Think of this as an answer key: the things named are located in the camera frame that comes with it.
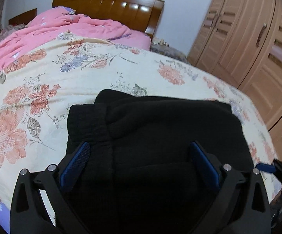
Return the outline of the black pants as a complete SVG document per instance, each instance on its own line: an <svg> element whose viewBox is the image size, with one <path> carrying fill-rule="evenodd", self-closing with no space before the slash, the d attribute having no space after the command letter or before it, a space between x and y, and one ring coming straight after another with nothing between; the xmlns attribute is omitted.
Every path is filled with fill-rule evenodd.
<svg viewBox="0 0 282 234"><path fill-rule="evenodd" d="M85 233L192 233L217 192L195 146L248 172L253 161L229 104L101 91L72 105L67 154L90 152L65 193Z"/></svg>

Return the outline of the floral bed sheet mattress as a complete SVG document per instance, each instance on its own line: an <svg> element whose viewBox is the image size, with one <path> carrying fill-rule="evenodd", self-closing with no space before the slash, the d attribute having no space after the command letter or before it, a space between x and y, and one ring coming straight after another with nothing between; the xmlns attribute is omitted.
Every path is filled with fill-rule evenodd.
<svg viewBox="0 0 282 234"><path fill-rule="evenodd" d="M258 110L235 87L158 53L61 33L23 56L14 54L0 72L0 200L6 208L22 168L42 171L65 156L70 107L93 103L104 89L228 103L253 162L277 158Z"/></svg>

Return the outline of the light wooden wardrobe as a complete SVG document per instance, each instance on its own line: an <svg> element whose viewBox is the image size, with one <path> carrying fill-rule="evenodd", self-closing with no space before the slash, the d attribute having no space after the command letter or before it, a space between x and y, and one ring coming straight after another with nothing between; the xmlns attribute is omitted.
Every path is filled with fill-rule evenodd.
<svg viewBox="0 0 282 234"><path fill-rule="evenodd" d="M282 0L212 0L187 59L249 96L282 161Z"/></svg>

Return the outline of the cluttered far nightstand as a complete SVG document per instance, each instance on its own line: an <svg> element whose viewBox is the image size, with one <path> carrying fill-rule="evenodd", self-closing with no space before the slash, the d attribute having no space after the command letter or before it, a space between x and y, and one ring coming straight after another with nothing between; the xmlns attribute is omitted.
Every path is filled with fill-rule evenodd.
<svg viewBox="0 0 282 234"><path fill-rule="evenodd" d="M189 63L186 59L186 55L176 48L170 47L163 39L153 38L151 46L149 48L151 52L155 52L185 63Z"/></svg>

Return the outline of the pink quilt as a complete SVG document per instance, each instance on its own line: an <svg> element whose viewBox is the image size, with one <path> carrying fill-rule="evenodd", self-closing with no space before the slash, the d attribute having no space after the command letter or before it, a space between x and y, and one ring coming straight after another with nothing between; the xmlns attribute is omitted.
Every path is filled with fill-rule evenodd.
<svg viewBox="0 0 282 234"><path fill-rule="evenodd" d="M39 14L24 28L0 41L0 72L33 49L57 37L60 39L66 33L143 50L149 50L151 45L147 34L132 30L118 21L92 19L84 14L75 14L69 7L59 6Z"/></svg>

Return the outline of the brown wooden nightstand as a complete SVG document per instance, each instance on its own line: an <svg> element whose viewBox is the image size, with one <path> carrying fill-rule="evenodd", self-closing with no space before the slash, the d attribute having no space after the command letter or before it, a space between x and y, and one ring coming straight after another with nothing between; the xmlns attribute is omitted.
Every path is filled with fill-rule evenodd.
<svg viewBox="0 0 282 234"><path fill-rule="evenodd" d="M8 24L12 26L25 24L27 25L30 21L32 21L37 16L37 8L19 14L11 19L9 19Z"/></svg>

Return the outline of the brown wooden headboard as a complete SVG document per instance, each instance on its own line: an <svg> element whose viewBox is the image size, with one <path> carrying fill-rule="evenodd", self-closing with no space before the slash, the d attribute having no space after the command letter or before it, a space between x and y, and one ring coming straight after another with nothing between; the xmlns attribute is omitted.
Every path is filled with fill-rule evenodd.
<svg viewBox="0 0 282 234"><path fill-rule="evenodd" d="M132 30L153 37L164 8L163 0L53 0L93 19L118 21Z"/></svg>

